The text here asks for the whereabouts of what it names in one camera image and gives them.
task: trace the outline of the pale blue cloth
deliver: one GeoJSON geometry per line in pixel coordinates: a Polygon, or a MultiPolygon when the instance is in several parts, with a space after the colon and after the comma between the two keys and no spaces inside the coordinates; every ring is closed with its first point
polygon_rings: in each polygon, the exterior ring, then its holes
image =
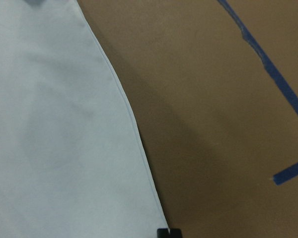
{"type": "Polygon", "coordinates": [[[0,238],[160,227],[133,112],[76,0],[0,0],[0,238]]]}

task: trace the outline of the garment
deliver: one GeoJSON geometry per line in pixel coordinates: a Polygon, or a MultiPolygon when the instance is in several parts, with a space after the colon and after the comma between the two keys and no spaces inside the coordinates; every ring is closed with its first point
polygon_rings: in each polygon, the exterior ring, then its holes
{"type": "Polygon", "coordinates": [[[0,238],[161,227],[133,112],[76,0],[0,0],[0,238]]]}

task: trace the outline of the cardboard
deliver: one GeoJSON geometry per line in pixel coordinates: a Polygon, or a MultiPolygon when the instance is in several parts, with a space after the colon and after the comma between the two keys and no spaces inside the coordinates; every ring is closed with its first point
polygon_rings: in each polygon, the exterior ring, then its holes
{"type": "MultiPolygon", "coordinates": [[[[133,108],[170,227],[297,237],[298,116],[216,0],[79,0],[133,108]]],[[[298,95],[298,2],[228,1],[298,95]]]]}

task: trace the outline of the blue painter's tape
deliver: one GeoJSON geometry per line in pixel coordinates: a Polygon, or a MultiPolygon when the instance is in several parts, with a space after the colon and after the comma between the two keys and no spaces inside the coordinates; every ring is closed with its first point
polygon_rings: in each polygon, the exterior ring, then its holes
{"type": "Polygon", "coordinates": [[[287,99],[287,101],[290,103],[290,105],[293,107],[295,112],[298,115],[298,97],[292,90],[292,88],[289,86],[289,84],[286,82],[282,74],[278,71],[278,69],[274,66],[273,62],[269,59],[269,57],[266,55],[266,53],[263,51],[263,49],[260,47],[260,45],[257,43],[255,38],[250,34],[248,29],[245,27],[243,22],[239,19],[239,17],[236,15],[234,10],[230,7],[230,5],[227,3],[226,0],[218,0],[219,3],[225,8],[225,10],[231,15],[231,17],[234,19],[240,30],[242,31],[243,39],[248,42],[248,44],[254,49],[254,51],[258,54],[261,61],[263,62],[264,68],[267,71],[267,73],[271,76],[271,78],[274,80],[284,97],[287,99]]]}
{"type": "Polygon", "coordinates": [[[297,175],[298,175],[298,163],[274,175],[273,180],[276,185],[281,185],[282,183],[296,177],[297,175]]]}
{"type": "MultiPolygon", "coordinates": [[[[239,17],[236,15],[236,13],[230,7],[230,5],[227,3],[227,1],[226,0],[218,0],[218,1],[225,8],[225,10],[231,15],[231,17],[234,19],[234,21],[236,22],[236,24],[238,25],[238,27],[240,28],[240,30],[242,32],[243,39],[258,54],[258,56],[260,57],[263,65],[264,65],[265,70],[271,76],[271,78],[274,80],[274,82],[278,86],[279,90],[282,92],[284,97],[287,99],[287,101],[290,103],[290,105],[293,107],[293,109],[295,110],[295,112],[298,115],[298,97],[297,97],[297,95],[294,93],[294,91],[289,86],[287,81],[284,79],[282,74],[274,66],[273,62],[269,59],[269,57],[266,55],[266,53],[263,51],[263,49],[260,47],[260,45],[255,40],[255,38],[248,31],[246,26],[239,19],[239,17]]],[[[296,177],[297,175],[298,175],[298,163],[295,165],[292,165],[289,168],[274,175],[273,180],[276,185],[281,185],[282,183],[292,179],[293,177],[296,177]]]]}

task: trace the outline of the blue tape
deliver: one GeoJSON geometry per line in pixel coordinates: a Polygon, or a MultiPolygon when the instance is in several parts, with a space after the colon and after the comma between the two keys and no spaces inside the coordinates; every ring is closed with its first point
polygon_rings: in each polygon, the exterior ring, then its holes
{"type": "Polygon", "coordinates": [[[269,59],[269,57],[266,55],[266,53],[263,51],[263,49],[260,47],[260,45],[257,43],[255,38],[250,34],[248,29],[245,27],[243,22],[239,19],[239,17],[236,15],[234,10],[230,7],[230,5],[227,3],[226,0],[218,0],[219,3],[225,8],[225,10],[231,15],[231,17],[234,19],[240,30],[242,31],[243,39],[255,50],[255,52],[260,57],[261,61],[263,62],[264,68],[267,71],[267,73],[271,76],[271,78],[274,80],[284,97],[287,99],[287,101],[290,103],[290,105],[293,107],[295,112],[298,115],[298,97],[292,90],[292,88],[289,86],[289,84],[286,82],[282,74],[278,71],[278,69],[274,66],[273,62],[269,59]]]}
{"type": "MultiPolygon", "coordinates": [[[[231,15],[231,17],[234,19],[238,27],[240,28],[242,32],[243,39],[254,49],[254,51],[258,54],[260,57],[265,70],[267,73],[271,76],[271,78],[274,80],[276,85],[278,86],[279,90],[282,92],[284,97],[287,99],[287,101],[290,103],[290,105],[293,107],[295,112],[298,115],[298,97],[292,90],[292,88],[289,86],[287,81],[284,79],[282,74],[278,71],[278,69],[275,67],[273,62],[269,59],[269,57],[266,55],[266,53],[263,51],[263,49],[260,47],[260,45],[257,43],[255,38],[252,36],[252,34],[248,31],[246,26],[243,24],[243,22],[239,19],[239,17],[236,15],[234,10],[230,7],[230,5],[227,3],[226,0],[218,0],[219,3],[225,8],[225,10],[231,15]]],[[[287,169],[281,171],[280,173],[274,175],[273,180],[276,185],[281,185],[282,183],[292,179],[293,177],[296,177],[298,175],[298,163],[295,165],[292,165],[288,167],[287,169]]]]}
{"type": "Polygon", "coordinates": [[[281,185],[282,183],[296,177],[298,175],[298,163],[288,167],[287,169],[275,174],[273,180],[276,185],[281,185]]]}

